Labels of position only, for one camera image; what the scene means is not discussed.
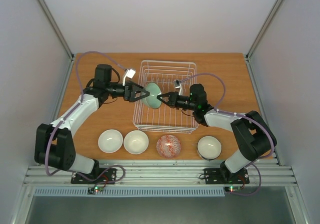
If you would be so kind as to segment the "celadon green ceramic bowl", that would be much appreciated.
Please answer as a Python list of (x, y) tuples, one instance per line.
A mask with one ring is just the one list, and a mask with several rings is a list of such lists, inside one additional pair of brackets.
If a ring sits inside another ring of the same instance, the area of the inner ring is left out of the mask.
[(149, 83), (146, 87), (145, 90), (148, 91), (150, 94), (148, 97), (142, 99), (142, 103), (151, 109), (158, 109), (160, 108), (162, 102), (157, 99), (158, 95), (161, 95), (161, 89), (156, 83)]

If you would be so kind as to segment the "red patterned bowl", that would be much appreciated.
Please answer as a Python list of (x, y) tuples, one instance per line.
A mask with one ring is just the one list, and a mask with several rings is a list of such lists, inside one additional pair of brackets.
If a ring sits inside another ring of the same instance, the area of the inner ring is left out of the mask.
[(181, 152), (180, 140), (174, 135), (163, 135), (156, 143), (156, 150), (161, 157), (172, 159), (176, 158)]

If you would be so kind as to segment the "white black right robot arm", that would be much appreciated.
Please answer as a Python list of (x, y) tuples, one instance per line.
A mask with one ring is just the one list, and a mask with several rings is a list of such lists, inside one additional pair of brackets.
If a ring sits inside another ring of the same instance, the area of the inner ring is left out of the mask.
[(192, 85), (189, 93), (189, 96), (183, 96), (168, 92), (158, 95), (157, 99), (170, 108), (192, 111), (198, 124), (233, 133), (238, 149), (220, 164), (219, 175), (223, 183), (234, 181), (246, 166), (265, 158), (265, 153), (274, 152), (277, 140), (258, 112), (241, 114), (219, 110), (208, 103), (201, 84)]

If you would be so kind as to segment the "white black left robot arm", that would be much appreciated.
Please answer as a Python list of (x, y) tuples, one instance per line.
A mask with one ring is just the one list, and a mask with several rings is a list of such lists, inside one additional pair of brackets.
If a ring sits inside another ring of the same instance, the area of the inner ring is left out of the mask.
[(75, 104), (61, 117), (50, 124), (40, 124), (36, 130), (34, 160), (43, 164), (48, 176), (49, 168), (55, 171), (76, 172), (89, 183), (96, 183), (101, 177), (99, 162), (76, 153), (73, 137), (85, 120), (96, 112), (109, 97), (136, 102), (149, 97), (150, 93), (132, 82), (113, 82), (115, 69), (99, 64)]

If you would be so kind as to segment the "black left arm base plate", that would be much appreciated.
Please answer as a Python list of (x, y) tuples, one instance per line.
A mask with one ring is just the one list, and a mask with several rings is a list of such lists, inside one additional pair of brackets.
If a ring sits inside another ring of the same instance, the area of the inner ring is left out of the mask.
[(104, 169), (93, 170), (90, 174), (76, 173), (71, 177), (71, 184), (98, 184), (105, 183), (113, 184), (117, 178), (116, 168), (110, 168), (104, 172)]

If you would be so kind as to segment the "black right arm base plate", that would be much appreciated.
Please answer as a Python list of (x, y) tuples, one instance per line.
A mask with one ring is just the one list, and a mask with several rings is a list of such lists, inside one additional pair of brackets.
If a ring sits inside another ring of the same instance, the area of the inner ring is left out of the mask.
[(205, 168), (202, 177), (206, 184), (210, 185), (231, 185), (231, 184), (249, 184), (248, 171), (245, 168), (236, 173), (222, 171), (220, 168)]

